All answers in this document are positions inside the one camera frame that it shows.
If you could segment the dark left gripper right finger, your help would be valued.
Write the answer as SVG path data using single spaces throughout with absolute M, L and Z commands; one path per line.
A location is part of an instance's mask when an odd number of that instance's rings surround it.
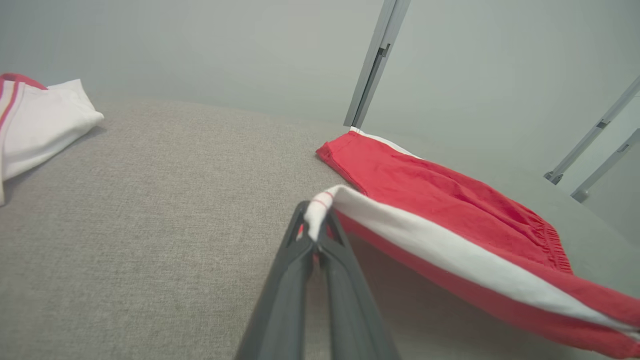
M 401 360 L 339 217 L 320 224 L 318 259 L 326 278 L 332 360 Z

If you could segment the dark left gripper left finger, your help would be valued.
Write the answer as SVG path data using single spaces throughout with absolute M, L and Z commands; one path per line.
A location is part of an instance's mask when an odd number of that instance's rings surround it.
M 306 284 L 314 255 L 304 220 L 308 205 L 295 207 L 235 360 L 304 360 Z

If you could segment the red shorts with white stripe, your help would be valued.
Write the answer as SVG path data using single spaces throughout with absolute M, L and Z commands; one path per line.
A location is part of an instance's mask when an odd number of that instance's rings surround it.
M 640 358 L 640 299 L 576 276 L 557 230 L 533 210 L 355 128 L 316 153 L 349 186 L 311 199 L 304 219 L 314 241 L 334 210 L 346 231 L 501 321 Z

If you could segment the red and white basketball jersey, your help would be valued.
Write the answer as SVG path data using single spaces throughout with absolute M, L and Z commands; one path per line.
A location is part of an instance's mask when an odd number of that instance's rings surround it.
M 45 86 L 22 74 L 0 75 L 0 207 L 4 182 L 48 161 L 104 118 L 80 79 Z

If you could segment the grey fabric sofa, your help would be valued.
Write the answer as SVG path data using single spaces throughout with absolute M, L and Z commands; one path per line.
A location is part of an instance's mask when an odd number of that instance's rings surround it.
M 185 102 L 94 100 L 99 126 L 5 184 L 0 360 L 231 360 L 300 201 L 347 184 L 347 129 Z M 551 223 L 576 275 L 640 297 L 640 240 L 488 152 L 365 132 Z M 610 360 L 478 310 L 372 245 L 354 252 L 403 360 Z

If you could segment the grey metal wall post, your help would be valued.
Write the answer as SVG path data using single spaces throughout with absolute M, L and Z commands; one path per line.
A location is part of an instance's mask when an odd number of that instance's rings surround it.
M 557 185 L 562 180 L 563 174 L 570 166 L 582 155 L 585 150 L 594 142 L 594 140 L 606 129 L 609 123 L 615 120 L 618 114 L 633 100 L 640 91 L 640 75 L 638 75 L 631 85 L 622 93 L 617 101 L 608 109 L 599 121 L 590 128 L 585 136 L 562 158 L 553 170 L 544 174 L 544 178 L 549 182 Z
M 611 170 L 638 142 L 640 142 L 640 128 L 637 128 L 570 196 L 579 203 L 585 202 L 589 197 L 590 188 L 594 186 L 606 172 Z
M 412 0 L 384 0 L 356 83 L 344 126 L 360 129 Z

